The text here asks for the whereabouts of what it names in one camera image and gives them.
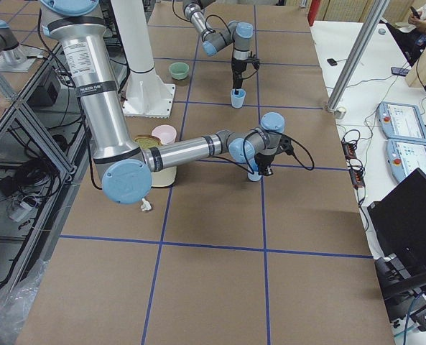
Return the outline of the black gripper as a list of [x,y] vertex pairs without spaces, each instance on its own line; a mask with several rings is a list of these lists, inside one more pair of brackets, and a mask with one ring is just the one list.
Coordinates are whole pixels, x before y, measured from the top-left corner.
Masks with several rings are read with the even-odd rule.
[[247,65],[252,64],[255,71],[260,68],[260,59],[253,55],[252,52],[233,52],[231,58],[231,70],[233,77],[233,94],[239,95],[240,88],[242,88],[243,80],[250,78],[243,77],[243,73],[247,69]]
[[281,151],[276,150],[274,152],[260,152],[254,156],[255,163],[257,165],[258,173],[262,176],[271,176],[274,174],[271,166],[276,155],[279,155]]

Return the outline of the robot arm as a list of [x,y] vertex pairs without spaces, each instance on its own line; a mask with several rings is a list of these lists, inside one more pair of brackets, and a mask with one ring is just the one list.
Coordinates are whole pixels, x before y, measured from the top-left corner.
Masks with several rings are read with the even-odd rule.
[[289,144],[284,119],[276,112],[245,133],[221,130],[149,149],[135,142],[126,117],[169,116],[175,86],[155,71],[142,4],[117,1],[112,7],[130,69],[125,101],[103,40],[106,23],[97,1],[42,1],[39,23],[43,34],[62,46],[92,134],[93,163],[104,194],[116,203],[139,202],[152,188],[153,173],[224,153],[252,180],[271,175],[274,157]]
[[[214,56],[222,49],[233,45],[231,98],[233,100],[239,99],[239,97],[243,98],[245,91],[242,85],[243,81],[247,79],[247,77],[243,76],[243,73],[246,71],[248,64],[252,64],[255,71],[260,68],[259,58],[251,51],[254,27],[248,22],[230,21],[226,24],[221,17],[215,14],[204,17],[203,10],[212,3],[213,1],[183,1],[183,16],[198,32],[202,40],[203,50],[207,56]],[[208,23],[210,17],[219,18],[225,24],[225,28],[222,31],[212,28]]]

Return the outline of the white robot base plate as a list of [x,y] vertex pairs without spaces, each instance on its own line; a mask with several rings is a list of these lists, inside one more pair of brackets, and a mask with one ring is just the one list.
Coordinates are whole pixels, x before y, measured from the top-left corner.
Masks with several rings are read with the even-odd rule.
[[138,85],[126,88],[123,113],[125,116],[140,116],[166,119],[170,117],[176,86],[172,83],[156,83],[155,86]]

